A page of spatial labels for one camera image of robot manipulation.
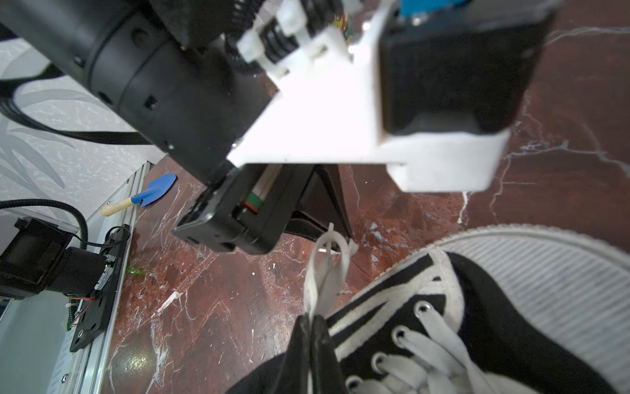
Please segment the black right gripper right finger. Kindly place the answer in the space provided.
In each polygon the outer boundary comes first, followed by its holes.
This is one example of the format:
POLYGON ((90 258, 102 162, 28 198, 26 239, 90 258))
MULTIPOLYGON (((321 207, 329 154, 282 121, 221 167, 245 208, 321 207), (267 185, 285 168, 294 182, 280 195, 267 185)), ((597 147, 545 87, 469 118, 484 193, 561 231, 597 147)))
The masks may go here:
POLYGON ((335 345, 329 334, 325 318, 316 315, 310 336, 309 372, 313 393, 348 393, 346 376, 336 357, 335 345))

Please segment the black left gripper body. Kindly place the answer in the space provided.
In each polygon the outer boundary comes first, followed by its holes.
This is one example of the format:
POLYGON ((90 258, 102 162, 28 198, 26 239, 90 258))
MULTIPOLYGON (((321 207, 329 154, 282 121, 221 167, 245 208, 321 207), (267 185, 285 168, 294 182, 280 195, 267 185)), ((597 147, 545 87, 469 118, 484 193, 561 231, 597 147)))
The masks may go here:
POLYGON ((267 254, 279 241, 306 185, 313 164, 249 164, 209 186, 180 219, 173 234, 216 252, 236 248, 267 254))

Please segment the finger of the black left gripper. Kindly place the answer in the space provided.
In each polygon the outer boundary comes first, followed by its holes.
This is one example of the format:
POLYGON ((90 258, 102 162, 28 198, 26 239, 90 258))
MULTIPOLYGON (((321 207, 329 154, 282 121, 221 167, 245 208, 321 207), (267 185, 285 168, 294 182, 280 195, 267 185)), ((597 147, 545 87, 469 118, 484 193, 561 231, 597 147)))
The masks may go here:
POLYGON ((284 233, 316 241, 330 224, 346 241, 354 238, 346 211, 341 174, 337 164, 314 167, 284 233))

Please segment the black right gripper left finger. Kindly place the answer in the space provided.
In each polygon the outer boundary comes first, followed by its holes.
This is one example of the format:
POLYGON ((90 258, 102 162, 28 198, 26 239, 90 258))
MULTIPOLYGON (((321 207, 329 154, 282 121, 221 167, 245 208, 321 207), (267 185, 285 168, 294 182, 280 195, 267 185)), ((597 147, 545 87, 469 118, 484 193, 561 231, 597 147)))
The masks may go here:
POLYGON ((310 329, 308 315, 300 315, 295 321, 290 342, 275 381, 275 393, 309 392, 310 329))

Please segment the black white canvas sneaker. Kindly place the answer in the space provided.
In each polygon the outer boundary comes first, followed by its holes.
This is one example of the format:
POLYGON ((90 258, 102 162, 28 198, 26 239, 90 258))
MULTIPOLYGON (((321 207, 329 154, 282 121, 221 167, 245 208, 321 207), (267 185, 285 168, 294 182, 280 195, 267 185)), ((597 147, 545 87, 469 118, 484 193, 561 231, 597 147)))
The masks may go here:
MULTIPOLYGON (((534 225, 464 231, 410 254, 339 310, 357 246, 326 231, 304 311, 326 320, 348 393, 626 393, 629 256, 534 225)), ((275 393, 285 353, 234 393, 275 393)))

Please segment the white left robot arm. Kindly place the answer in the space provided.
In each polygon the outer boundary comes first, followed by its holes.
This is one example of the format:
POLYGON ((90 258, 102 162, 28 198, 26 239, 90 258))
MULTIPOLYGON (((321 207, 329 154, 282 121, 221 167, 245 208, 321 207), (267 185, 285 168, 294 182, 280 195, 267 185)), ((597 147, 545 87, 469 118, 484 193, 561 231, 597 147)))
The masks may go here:
POLYGON ((152 144, 202 182, 175 236, 216 252, 267 254, 288 233, 352 231, 334 164, 249 164, 227 156, 270 103, 236 41, 259 1, 4 1, 1 36, 22 38, 131 125, 76 131, 100 144, 152 144))

